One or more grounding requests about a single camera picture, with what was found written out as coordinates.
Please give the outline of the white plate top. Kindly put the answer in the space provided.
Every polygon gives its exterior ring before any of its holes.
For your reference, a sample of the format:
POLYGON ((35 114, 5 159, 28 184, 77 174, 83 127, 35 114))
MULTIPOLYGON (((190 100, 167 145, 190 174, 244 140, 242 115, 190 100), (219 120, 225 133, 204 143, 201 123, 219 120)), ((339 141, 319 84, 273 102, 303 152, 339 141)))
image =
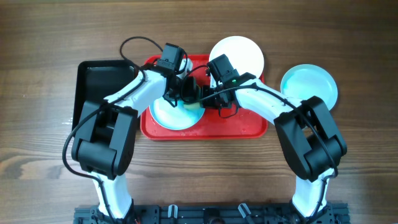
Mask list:
POLYGON ((243 36, 226 37, 219 41, 211 50, 209 62, 216 60, 216 66, 219 68, 219 62, 224 58, 229 60, 232 68, 229 73, 225 73, 216 78, 211 75, 210 87, 216 88, 217 84, 239 85, 249 79, 257 79, 263 83, 261 75, 265 66, 264 54, 260 47, 251 39, 243 36))

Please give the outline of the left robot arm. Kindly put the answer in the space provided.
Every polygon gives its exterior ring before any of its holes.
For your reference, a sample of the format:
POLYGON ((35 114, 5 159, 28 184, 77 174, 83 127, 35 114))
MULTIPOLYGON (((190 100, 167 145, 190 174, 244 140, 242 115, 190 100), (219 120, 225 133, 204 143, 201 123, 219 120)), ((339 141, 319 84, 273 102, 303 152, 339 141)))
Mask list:
POLYGON ((64 166, 93 180, 98 205, 76 208, 74 223, 141 223, 125 172, 135 145, 138 118, 155 100, 177 100, 180 74, 191 69, 187 53, 166 44, 141 67, 130 60, 87 61, 78 67, 73 127, 63 147, 64 166))

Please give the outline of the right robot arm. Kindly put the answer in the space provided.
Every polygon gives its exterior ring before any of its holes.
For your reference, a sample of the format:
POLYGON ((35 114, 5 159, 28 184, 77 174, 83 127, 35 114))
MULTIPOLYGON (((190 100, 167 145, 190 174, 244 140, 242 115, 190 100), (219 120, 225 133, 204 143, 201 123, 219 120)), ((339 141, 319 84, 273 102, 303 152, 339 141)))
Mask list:
POLYGON ((338 165, 347 145, 325 102, 283 95, 251 73, 239 74, 223 54, 207 65, 216 88, 201 98, 217 104, 234 103, 270 121, 289 167, 297 176, 292 205, 308 223, 326 207, 326 190, 338 176, 338 165))

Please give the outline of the green yellow sponge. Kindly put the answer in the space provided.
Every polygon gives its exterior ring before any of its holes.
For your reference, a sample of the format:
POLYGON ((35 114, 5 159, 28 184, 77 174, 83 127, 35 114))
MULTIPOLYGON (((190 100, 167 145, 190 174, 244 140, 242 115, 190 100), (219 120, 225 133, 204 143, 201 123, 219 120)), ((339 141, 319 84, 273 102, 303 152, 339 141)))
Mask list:
POLYGON ((203 111, 204 108, 200 103, 184 103, 183 107, 189 111, 203 111))

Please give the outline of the light blue plate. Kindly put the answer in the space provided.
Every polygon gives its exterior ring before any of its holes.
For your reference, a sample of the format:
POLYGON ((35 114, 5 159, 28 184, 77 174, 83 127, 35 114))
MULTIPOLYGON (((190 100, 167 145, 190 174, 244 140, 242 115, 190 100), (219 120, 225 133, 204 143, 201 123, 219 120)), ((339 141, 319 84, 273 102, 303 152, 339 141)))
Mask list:
POLYGON ((194 126, 205 114, 205 109, 189 111, 183 107, 183 104, 179 101, 178 106, 173 108, 163 98, 159 98, 149 106, 149 111, 157 124, 169 130, 179 131, 194 126))
POLYGON ((317 96, 329 110, 338 100, 338 87, 333 77, 325 69, 312 64, 290 68, 282 77, 280 91, 286 96, 303 100, 317 96))

